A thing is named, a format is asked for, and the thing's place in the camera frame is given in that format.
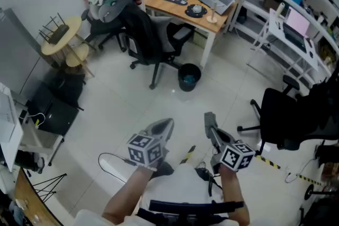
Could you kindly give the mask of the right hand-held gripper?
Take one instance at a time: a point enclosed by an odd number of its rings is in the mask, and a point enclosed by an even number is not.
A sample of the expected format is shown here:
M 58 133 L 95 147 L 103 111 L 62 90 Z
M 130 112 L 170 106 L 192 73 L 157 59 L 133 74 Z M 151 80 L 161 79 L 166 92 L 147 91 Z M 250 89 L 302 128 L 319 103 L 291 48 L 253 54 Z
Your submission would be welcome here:
M 213 112 L 204 114 L 204 128 L 208 139 L 217 153 L 211 159 L 213 173 L 219 173 L 220 165 L 232 171 L 247 168 L 255 157 L 255 150 L 241 140 L 234 139 L 229 133 L 218 129 L 216 115 Z

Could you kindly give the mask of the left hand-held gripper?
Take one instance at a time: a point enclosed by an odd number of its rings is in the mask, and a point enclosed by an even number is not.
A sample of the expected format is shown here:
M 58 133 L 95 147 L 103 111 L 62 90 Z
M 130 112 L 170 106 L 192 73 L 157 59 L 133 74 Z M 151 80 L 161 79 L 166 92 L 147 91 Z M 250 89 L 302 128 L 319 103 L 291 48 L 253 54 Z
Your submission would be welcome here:
M 162 119 L 134 134 L 127 143 L 129 159 L 138 166 L 156 167 L 165 157 L 165 145 L 174 129 L 174 120 Z

